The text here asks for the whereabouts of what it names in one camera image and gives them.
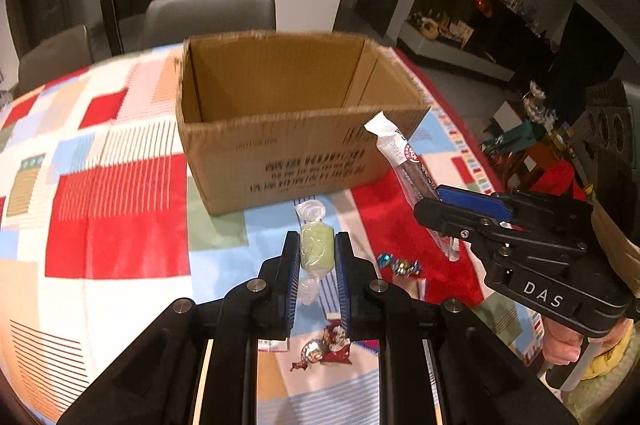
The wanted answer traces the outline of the person's right hand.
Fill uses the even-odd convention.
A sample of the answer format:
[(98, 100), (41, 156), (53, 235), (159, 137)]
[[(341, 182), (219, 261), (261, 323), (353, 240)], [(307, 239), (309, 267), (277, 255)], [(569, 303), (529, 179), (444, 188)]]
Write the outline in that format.
[[(542, 324), (544, 325), (544, 345), (542, 345), (544, 359), (552, 365), (567, 365), (576, 362), (580, 357), (580, 349), (582, 349), (582, 341), (584, 340), (582, 334), (547, 317), (542, 318)], [(606, 353), (624, 338), (633, 324), (634, 321), (631, 319), (622, 319), (608, 335), (601, 338), (589, 338), (589, 341), (591, 344), (599, 345), (599, 353)]]

